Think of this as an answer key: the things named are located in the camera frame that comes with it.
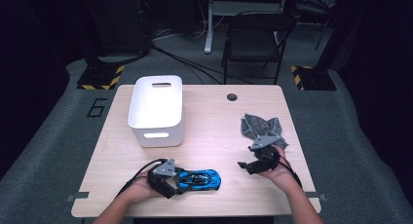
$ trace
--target desk leg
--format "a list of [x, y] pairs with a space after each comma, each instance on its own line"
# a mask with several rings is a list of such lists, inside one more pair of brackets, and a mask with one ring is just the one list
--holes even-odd
[[205, 47], [205, 54], [210, 54], [211, 48], [212, 48], [212, 36], [213, 36], [213, 31], [212, 31], [212, 0], [209, 0], [208, 2], [208, 8], [207, 8], [207, 35], [206, 35], [206, 47]]

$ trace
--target white plastic bin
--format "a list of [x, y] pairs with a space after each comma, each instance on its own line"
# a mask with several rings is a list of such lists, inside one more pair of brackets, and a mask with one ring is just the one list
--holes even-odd
[[142, 147], [177, 146], [183, 140], [182, 80], [147, 76], [136, 81], [128, 124]]

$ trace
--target blue toy car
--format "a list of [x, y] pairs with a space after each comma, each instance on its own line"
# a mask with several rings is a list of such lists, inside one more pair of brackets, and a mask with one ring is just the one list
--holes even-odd
[[178, 193], [182, 194], [186, 191], [218, 190], [221, 178], [213, 169], [182, 170], [176, 176], [175, 182]]

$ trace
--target table hole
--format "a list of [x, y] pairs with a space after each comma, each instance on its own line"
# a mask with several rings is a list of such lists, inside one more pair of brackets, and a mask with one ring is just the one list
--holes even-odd
[[228, 95], [227, 95], [227, 99], [229, 99], [229, 100], [231, 100], [231, 101], [235, 101], [235, 100], [237, 100], [237, 96], [235, 95], [235, 94], [233, 94], [233, 93], [229, 93]]

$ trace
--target metal bracket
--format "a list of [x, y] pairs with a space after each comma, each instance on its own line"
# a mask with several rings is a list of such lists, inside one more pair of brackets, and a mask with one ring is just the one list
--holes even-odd
[[319, 198], [321, 202], [326, 202], [328, 200], [325, 194], [319, 194], [318, 192], [306, 192], [308, 198]]
[[276, 142], [277, 140], [281, 139], [280, 136], [259, 136], [254, 140], [250, 149], [259, 149], [264, 148], [265, 146]]
[[75, 202], [76, 199], [87, 199], [89, 192], [77, 192], [75, 195], [69, 195], [66, 198], [66, 201], [69, 203]]
[[167, 162], [154, 169], [154, 174], [165, 176], [176, 176], [175, 159], [169, 159]]

